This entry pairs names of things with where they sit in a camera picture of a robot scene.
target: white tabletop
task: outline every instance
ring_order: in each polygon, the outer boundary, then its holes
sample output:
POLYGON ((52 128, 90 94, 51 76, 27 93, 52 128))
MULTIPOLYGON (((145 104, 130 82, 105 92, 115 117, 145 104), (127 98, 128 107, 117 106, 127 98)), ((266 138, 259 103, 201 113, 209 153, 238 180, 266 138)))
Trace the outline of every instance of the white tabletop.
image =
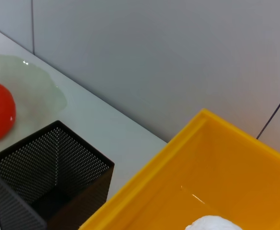
POLYGON ((164 141, 76 84, 0 33, 0 54, 15 55, 48 72, 68 105, 57 120, 115 163, 109 196, 113 196, 162 147, 164 141))

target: yellow plastic bin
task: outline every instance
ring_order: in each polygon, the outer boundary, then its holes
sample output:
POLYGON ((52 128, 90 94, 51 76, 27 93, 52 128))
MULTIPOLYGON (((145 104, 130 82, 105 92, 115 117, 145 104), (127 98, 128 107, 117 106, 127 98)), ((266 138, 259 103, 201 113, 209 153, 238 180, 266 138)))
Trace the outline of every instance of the yellow plastic bin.
POLYGON ((207 110, 80 229, 184 230, 204 215, 280 230, 280 154, 207 110))

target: black mesh pencil holder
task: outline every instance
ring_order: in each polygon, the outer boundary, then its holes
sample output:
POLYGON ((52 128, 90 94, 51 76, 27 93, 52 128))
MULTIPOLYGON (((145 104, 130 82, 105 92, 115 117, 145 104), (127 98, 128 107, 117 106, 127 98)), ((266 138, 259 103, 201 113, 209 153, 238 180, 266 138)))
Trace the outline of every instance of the black mesh pencil holder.
POLYGON ((107 199, 114 163, 60 121, 0 152, 1 230, 77 230, 107 199))

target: white object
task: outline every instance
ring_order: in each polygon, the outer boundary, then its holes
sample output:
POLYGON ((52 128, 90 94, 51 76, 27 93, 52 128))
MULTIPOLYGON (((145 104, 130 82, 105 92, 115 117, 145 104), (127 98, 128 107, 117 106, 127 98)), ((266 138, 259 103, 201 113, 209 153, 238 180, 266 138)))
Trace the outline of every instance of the white object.
POLYGON ((187 226, 185 230, 242 230, 227 219, 218 216, 204 216, 187 226))
MULTIPOLYGON (((67 106, 53 118, 54 121, 61 120, 115 163, 108 197, 112 197, 166 145, 151 132, 1 33, 0 54, 22 57, 50 74, 67 99, 67 106)), ((1 150, 7 147, 0 141, 1 150)))

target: white ball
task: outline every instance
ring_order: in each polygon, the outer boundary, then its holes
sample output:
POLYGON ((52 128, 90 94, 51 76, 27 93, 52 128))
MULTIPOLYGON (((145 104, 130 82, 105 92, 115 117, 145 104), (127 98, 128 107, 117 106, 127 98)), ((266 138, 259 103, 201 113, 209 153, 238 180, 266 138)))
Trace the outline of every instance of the white ball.
POLYGON ((227 219, 218 216, 204 216, 187 226, 185 230, 242 230, 227 219))

